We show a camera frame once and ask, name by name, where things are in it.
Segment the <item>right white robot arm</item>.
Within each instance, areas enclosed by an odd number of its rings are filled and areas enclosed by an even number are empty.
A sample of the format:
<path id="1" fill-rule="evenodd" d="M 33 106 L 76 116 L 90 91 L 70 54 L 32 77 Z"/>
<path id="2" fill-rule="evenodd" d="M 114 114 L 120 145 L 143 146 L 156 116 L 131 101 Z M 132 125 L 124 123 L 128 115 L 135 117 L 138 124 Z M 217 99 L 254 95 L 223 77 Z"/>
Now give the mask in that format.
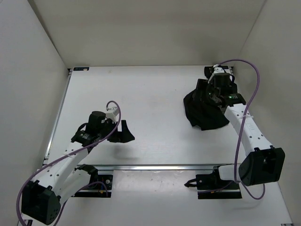
<path id="1" fill-rule="evenodd" d="M 186 118 L 202 131 L 220 129 L 231 124 L 238 135 L 246 157 L 238 163 L 215 166 L 209 176 L 200 176 L 199 185 L 209 189 L 223 188 L 228 183 L 253 186 L 277 182 L 282 172 L 285 152 L 274 147 L 260 131 L 238 93 L 235 77 L 227 66 L 204 68 L 204 79 L 183 99 Z"/>

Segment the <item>black pleated skirt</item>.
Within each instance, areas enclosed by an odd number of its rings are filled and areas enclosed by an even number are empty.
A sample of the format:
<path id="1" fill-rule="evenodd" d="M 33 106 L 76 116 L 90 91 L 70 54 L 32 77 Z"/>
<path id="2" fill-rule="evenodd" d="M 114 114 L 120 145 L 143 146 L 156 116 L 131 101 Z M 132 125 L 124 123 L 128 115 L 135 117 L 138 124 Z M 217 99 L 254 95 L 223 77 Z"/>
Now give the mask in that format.
<path id="1" fill-rule="evenodd" d="M 203 103 L 193 98 L 196 90 L 183 99 L 185 115 L 192 127 L 198 126 L 202 131 L 219 129 L 229 124 L 219 107 Z"/>

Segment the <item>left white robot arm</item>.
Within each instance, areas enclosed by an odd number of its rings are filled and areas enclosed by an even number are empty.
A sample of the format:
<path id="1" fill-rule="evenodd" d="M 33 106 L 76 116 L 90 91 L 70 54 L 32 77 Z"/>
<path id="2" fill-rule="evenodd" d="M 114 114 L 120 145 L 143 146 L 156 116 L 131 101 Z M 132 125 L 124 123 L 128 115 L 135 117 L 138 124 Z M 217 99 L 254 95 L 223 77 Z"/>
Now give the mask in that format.
<path id="1" fill-rule="evenodd" d="M 128 143 L 134 139 L 117 107 L 93 111 L 88 121 L 78 127 L 63 155 L 25 182 L 17 198 L 18 215 L 55 225 L 70 197 L 83 187 L 99 183 L 96 167 L 80 162 L 102 141 Z"/>

